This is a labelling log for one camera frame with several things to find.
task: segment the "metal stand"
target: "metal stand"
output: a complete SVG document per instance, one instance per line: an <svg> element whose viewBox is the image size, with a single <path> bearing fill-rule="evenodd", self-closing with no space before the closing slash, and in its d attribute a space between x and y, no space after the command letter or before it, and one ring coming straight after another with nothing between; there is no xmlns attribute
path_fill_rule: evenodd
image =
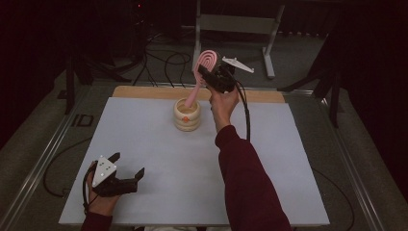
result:
<svg viewBox="0 0 408 231"><path fill-rule="evenodd" d="M315 74L309 74L306 78L301 79L287 87L278 88L279 91L292 91L296 90L299 87L312 82L314 80L320 79L318 85L313 90L312 95L316 98L324 98L327 93L331 91L331 99L330 99L330 111L329 117L330 121L332 122L333 126L336 128L339 127L337 123L337 110L339 107L339 93L340 93L340 82L341 82L341 74L340 72L334 68L325 68L318 71Z"/></svg>
<svg viewBox="0 0 408 231"><path fill-rule="evenodd" d="M275 77L272 61L270 59L270 50L275 41L276 34L279 28L280 19L285 9L284 5L279 7L275 18L259 18L259 17L242 17L229 15L213 15L201 14L201 0L197 0L197 10L195 19L195 47L192 57L192 68L196 64L201 53L200 31L225 31L225 32L243 32L254 34L269 35L269 43L267 47L263 47L263 56L269 79Z"/></svg>

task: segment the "gray floor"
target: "gray floor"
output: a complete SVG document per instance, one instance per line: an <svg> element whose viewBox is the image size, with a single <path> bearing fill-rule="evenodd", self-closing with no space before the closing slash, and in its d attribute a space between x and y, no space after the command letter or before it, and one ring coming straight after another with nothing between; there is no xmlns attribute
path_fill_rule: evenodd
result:
<svg viewBox="0 0 408 231"><path fill-rule="evenodd" d="M276 72L273 80L266 77L263 66L260 48L264 43L258 39L223 43L206 40L203 50L214 49L221 56L236 57L254 67L255 74L236 71L237 79L245 87L274 90L306 76L323 40L279 36L271 54ZM192 55L193 43L191 38L176 42L160 37L155 38L148 49L149 53L166 59L171 53L163 50ZM171 60L183 61L177 56ZM167 83L165 63L148 56L147 67L156 82ZM179 80L182 65L169 65L167 72L175 85L188 85L194 83L190 68L191 62L186 66L182 82ZM137 66L123 76L135 79L140 70L141 66ZM315 84L285 94L285 100L290 104L310 164L315 170L331 224L296 230L408 230L407 203L352 108L347 92L341 92L340 128L334 129L327 120L325 105L309 96L307 90L312 90ZM79 227L58 224L66 198L58 198L45 191L40 182L44 167L37 162L49 163L53 155L61 153L49 168L47 183L55 193L69 189L89 145L85 139L92 136L105 102L117 85L122 84L99 77L91 87L78 86L77 107L72 115L64 116L64 101L57 99L59 91L64 89L64 74L56 80L55 89L0 151L0 230L79 230ZM137 85L150 85L147 71L143 72ZM75 115L94 116L94 122L91 127L71 126ZM56 131L66 132L63 136L55 136ZM55 141L55 145L49 145L50 141ZM112 230L130 228L113 227Z"/></svg>

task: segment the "white table surface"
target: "white table surface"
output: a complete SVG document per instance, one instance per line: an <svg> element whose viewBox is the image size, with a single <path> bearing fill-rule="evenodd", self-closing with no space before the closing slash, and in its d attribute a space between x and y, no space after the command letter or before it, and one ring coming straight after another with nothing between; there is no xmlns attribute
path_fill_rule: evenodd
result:
<svg viewBox="0 0 408 231"><path fill-rule="evenodd" d="M176 100L109 99L60 218L81 224L85 218L82 181L100 155L120 152L116 177L132 178L142 167L136 193L123 195L114 223L123 225L228 225L224 184L215 146L216 128L208 101L200 101L201 125L182 132L172 123ZM316 180L293 115L285 103L249 103L251 141L292 226L328 224ZM245 138L240 103L232 122Z"/></svg>

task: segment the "red sleeve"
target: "red sleeve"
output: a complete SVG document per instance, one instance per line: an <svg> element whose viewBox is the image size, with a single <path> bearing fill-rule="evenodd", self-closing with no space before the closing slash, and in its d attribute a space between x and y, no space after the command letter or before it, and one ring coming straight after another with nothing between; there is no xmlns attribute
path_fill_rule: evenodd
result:
<svg viewBox="0 0 408 231"><path fill-rule="evenodd" d="M112 224L112 218L112 216L107 217L88 212L87 217L82 224L81 231L109 231Z"/></svg>
<svg viewBox="0 0 408 231"><path fill-rule="evenodd" d="M218 132L216 146L220 149L218 160L231 229L292 231L252 144L229 125Z"/></svg>

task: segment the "person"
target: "person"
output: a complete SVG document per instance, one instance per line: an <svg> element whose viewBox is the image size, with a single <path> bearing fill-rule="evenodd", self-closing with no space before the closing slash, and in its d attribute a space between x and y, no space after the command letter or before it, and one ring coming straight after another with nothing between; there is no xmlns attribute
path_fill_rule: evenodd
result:
<svg viewBox="0 0 408 231"><path fill-rule="evenodd" d="M225 206L232 231L292 230L255 148L250 141L241 139L231 124L231 114L239 102L238 90L220 93L210 86L207 88L211 92L210 104L217 130L216 146L219 148L218 161L225 184ZM89 201L95 196L90 192ZM96 198L92 203L94 205L89 206L82 230L108 230L117 200L118 197Z"/></svg>

